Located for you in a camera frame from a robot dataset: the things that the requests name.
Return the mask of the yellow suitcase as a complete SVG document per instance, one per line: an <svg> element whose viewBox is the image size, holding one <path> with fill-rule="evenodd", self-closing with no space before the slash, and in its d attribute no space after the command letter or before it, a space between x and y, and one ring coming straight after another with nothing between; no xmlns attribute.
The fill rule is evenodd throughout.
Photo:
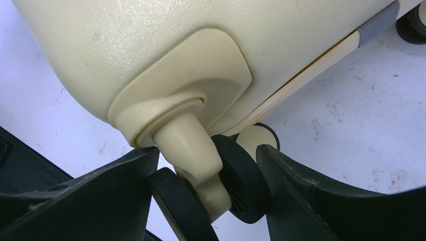
<svg viewBox="0 0 426 241"><path fill-rule="evenodd" d="M130 146L173 170L150 176L180 240L217 240L226 211L268 218L307 167L258 122L394 23L425 32L424 1L14 1L55 74Z"/></svg>

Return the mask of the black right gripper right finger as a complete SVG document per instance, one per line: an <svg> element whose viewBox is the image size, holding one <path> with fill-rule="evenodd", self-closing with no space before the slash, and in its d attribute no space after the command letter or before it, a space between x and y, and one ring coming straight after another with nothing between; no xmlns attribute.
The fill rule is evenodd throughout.
<svg viewBox="0 0 426 241"><path fill-rule="evenodd" d="M272 193L271 240L425 240L425 187L394 194L361 189L270 145L260 145L256 158Z"/></svg>

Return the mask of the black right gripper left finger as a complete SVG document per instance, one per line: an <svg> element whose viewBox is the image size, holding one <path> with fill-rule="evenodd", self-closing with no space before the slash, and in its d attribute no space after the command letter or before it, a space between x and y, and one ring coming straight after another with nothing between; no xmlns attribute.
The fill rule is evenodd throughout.
<svg viewBox="0 0 426 241"><path fill-rule="evenodd" d="M143 240L158 158L134 149L46 191L2 193L1 240Z"/></svg>

